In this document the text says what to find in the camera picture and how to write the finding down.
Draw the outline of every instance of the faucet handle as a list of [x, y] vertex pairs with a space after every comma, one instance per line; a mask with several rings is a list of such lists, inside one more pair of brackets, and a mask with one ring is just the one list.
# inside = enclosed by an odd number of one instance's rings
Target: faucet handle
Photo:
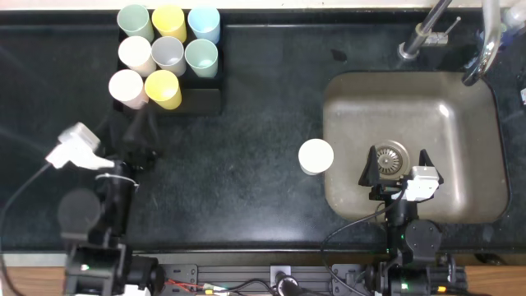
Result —
[[462, 20], [460, 16], [457, 16], [456, 20], [454, 20], [454, 23], [451, 24], [445, 32], [431, 32], [429, 36], [427, 36], [426, 41], [424, 41], [424, 44], [422, 46], [447, 45], [447, 42], [449, 41], [447, 35], [451, 32], [451, 30], [453, 30], [453, 28], [459, 23], [460, 20]]

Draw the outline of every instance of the blue cup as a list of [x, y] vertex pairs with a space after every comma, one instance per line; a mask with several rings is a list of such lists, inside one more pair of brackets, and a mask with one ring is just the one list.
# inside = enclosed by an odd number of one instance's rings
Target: blue cup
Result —
[[200, 7], [190, 10], [188, 25], [198, 39], [207, 39], [214, 44], [219, 42], [221, 25], [219, 12], [215, 8]]

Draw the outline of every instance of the chrome faucet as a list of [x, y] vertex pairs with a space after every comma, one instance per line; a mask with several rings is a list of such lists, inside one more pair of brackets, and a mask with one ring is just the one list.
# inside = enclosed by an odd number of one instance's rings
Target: chrome faucet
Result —
[[[399, 55], [403, 59], [415, 59], [422, 46], [437, 46], [447, 44], [447, 33], [451, 31], [457, 21], [446, 31], [446, 33], [433, 33], [431, 29], [441, 15], [445, 12], [452, 0], [440, 0], [429, 12], [424, 22], [415, 27], [415, 31], [408, 42], [399, 45]], [[477, 82], [487, 69], [491, 66], [501, 43], [501, 8], [499, 0], [482, 0], [482, 14], [484, 16], [484, 45], [476, 60], [468, 67], [462, 77], [466, 86], [472, 86]], [[430, 43], [429, 39], [438, 41]]]

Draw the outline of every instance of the sink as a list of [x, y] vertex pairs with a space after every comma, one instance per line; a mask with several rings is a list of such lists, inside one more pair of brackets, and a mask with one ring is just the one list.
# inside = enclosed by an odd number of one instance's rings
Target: sink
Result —
[[435, 198], [418, 205], [421, 219], [492, 222], [510, 195], [493, 93], [467, 87], [462, 73], [367, 72], [335, 77], [325, 90], [324, 139], [335, 152], [325, 172], [325, 197], [345, 219], [371, 214], [369, 187], [358, 185], [375, 146], [383, 178], [418, 165], [426, 149], [444, 178]]

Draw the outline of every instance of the wooden table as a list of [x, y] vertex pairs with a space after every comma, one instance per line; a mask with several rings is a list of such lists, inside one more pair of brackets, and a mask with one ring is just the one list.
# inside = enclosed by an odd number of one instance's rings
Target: wooden table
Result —
[[[62, 292], [64, 269], [60, 267], [13, 267], [16, 287], [26, 296], [57, 296]], [[470, 292], [492, 296], [525, 295], [526, 266], [468, 266]], [[3, 296], [12, 296], [3, 289]]]

